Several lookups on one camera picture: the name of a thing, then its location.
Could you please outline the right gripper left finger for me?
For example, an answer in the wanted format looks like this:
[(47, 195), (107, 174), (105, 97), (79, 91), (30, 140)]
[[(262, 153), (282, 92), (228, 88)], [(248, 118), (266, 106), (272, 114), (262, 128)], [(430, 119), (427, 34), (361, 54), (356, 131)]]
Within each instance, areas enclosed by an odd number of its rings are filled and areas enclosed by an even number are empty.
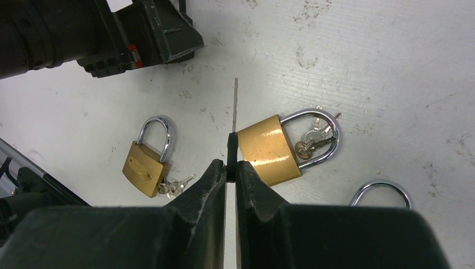
[(226, 172), (213, 160), (162, 207), (33, 210), (1, 254), (2, 268), (223, 268)]

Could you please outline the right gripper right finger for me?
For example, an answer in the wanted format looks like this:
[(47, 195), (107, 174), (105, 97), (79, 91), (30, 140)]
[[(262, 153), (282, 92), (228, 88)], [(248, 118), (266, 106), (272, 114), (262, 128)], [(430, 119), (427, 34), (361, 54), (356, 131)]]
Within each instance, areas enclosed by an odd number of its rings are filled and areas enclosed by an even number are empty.
[(236, 165), (238, 268), (449, 268), (417, 212), (291, 204), (247, 161)]

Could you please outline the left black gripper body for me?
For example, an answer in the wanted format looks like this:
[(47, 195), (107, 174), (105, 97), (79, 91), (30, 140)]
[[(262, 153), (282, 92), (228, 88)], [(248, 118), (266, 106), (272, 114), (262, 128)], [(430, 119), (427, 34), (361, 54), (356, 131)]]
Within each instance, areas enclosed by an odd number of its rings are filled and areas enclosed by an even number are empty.
[(92, 77), (180, 63), (204, 46), (187, 14), (186, 1), (132, 1), (115, 12), (107, 1), (92, 4), (96, 48), (92, 55), (77, 60)]

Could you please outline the brass padlock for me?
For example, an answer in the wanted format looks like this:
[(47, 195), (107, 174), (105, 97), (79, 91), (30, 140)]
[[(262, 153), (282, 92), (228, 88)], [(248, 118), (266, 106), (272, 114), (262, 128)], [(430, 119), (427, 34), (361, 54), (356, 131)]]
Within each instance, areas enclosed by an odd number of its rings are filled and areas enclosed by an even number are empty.
[[(286, 124), (304, 117), (327, 121), (337, 137), (336, 142), (318, 149), (309, 160), (302, 160), (296, 155), (296, 143), (291, 142), (285, 129)], [(319, 165), (336, 154), (341, 140), (340, 117), (340, 113), (331, 115), (319, 106), (286, 117), (274, 115), (238, 132), (241, 154), (268, 186), (296, 179), (303, 175), (304, 169)]]
[(415, 209), (409, 192), (400, 184), (388, 179), (374, 179), (363, 183), (358, 187), (348, 205)]
[[(152, 123), (159, 123), (165, 130), (165, 143), (161, 154), (143, 143), (146, 131)], [(174, 145), (174, 128), (164, 115), (146, 120), (135, 141), (132, 142), (122, 172), (140, 192), (154, 198), (168, 170), (167, 155)]]

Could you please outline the keys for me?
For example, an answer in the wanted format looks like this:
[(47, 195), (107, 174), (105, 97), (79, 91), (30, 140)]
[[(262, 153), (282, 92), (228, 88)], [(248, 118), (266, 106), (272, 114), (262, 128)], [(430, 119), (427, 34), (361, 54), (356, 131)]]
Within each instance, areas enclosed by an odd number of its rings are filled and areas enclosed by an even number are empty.
[(195, 174), (191, 174), (183, 180), (167, 181), (163, 180), (158, 185), (158, 194), (166, 195), (168, 199), (173, 200), (180, 196), (186, 189), (187, 185), (196, 178)]
[(310, 129), (302, 135), (295, 144), (295, 153), (302, 160), (309, 160), (318, 149), (336, 142), (330, 124), (318, 117), (314, 117)]

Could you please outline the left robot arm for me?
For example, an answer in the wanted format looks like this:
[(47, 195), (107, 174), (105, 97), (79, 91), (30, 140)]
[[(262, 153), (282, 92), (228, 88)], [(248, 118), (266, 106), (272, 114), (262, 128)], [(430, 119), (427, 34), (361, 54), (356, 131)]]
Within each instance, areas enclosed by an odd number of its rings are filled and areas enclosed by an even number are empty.
[(2, 1), (1, 78), (76, 61), (96, 78), (180, 63), (204, 46), (186, 2)]

